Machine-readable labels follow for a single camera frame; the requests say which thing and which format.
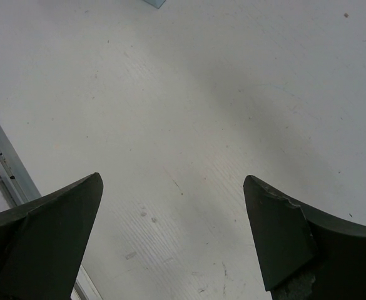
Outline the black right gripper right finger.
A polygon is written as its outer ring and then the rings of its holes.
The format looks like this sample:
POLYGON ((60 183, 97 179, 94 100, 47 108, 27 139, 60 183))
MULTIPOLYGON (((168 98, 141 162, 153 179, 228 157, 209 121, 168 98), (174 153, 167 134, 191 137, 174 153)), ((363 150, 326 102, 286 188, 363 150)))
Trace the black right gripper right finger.
POLYGON ((366 226, 300 202, 253 175, 243 183, 272 299, 366 299, 366 226))

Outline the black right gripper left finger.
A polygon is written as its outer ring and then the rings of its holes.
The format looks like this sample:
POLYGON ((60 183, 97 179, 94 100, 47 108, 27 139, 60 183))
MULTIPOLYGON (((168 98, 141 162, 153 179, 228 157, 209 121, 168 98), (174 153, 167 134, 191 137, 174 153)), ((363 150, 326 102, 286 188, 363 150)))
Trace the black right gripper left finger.
POLYGON ((102 194, 96 172, 0 212, 0 299, 70 299, 102 194))

